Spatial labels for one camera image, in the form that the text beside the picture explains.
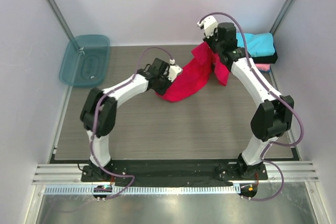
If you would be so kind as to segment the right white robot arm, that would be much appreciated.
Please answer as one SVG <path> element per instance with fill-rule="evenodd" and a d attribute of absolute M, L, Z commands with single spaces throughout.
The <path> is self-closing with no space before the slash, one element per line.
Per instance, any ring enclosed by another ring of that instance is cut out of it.
<path fill-rule="evenodd" d="M 279 137 L 291 128 L 294 101 L 282 96 L 255 66 L 247 47 L 239 47 L 233 23 L 218 23 L 214 17 L 200 23 L 204 41 L 219 63 L 225 66 L 246 88 L 257 109 L 250 122 L 252 137 L 237 158 L 237 174 L 241 179 L 254 177 L 261 170 L 263 157 Z"/>

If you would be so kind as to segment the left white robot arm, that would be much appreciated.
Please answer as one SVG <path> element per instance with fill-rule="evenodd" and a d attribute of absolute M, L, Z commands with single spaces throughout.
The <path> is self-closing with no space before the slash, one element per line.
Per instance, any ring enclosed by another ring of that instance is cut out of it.
<path fill-rule="evenodd" d="M 149 90 L 164 95 L 182 71 L 174 59 L 165 62 L 155 58 L 152 64 L 136 70 L 131 77 L 115 86 L 90 90 L 80 114 L 90 147 L 89 165 L 84 174 L 94 176 L 100 182 L 113 176 L 109 134 L 115 126 L 117 109 Z"/>

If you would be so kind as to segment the red t shirt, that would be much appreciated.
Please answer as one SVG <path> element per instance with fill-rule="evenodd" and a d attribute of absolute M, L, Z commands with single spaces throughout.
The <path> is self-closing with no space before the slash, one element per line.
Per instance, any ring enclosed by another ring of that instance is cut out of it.
<path fill-rule="evenodd" d="M 168 102 L 182 101 L 204 88 L 212 73 L 219 84 L 227 85 L 230 72 L 206 42 L 195 47 L 191 53 L 193 59 L 183 67 L 182 73 L 164 95 L 156 93 L 158 97 Z"/>

